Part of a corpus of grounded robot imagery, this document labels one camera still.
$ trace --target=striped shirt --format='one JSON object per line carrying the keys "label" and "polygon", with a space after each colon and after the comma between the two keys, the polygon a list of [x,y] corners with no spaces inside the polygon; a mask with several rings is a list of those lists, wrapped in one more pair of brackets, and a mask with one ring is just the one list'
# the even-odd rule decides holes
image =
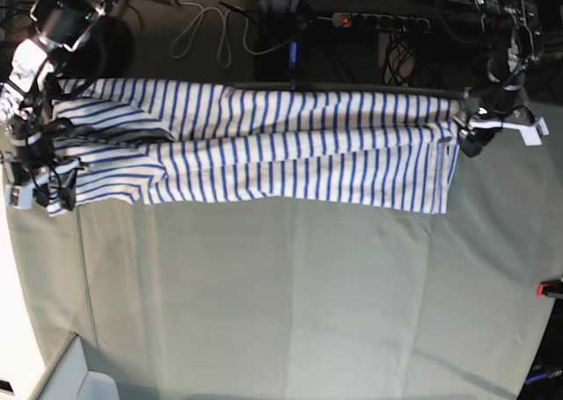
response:
{"label": "striped shirt", "polygon": [[[457,160],[450,117],[459,106],[392,93],[105,79],[55,106],[56,117],[76,125],[55,147],[86,164],[78,205],[285,196],[440,214]],[[58,203],[48,210],[62,212]]]}

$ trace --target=power strip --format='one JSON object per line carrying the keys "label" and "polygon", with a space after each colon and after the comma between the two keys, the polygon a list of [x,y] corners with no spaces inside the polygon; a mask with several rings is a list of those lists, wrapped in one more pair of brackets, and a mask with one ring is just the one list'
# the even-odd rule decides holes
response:
{"label": "power strip", "polygon": [[333,25],[337,28],[362,27],[388,33],[430,32],[430,21],[425,18],[371,13],[334,13]]}

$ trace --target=blue and white striped fabric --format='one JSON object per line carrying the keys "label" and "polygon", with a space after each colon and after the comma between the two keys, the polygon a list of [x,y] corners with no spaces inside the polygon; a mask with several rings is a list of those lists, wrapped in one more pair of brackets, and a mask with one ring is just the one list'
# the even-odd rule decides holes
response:
{"label": "blue and white striped fabric", "polygon": [[55,146],[87,164],[78,205],[285,196],[440,214],[457,160],[450,117],[458,109],[456,100],[425,96],[108,79],[55,107],[77,126],[77,137]]}

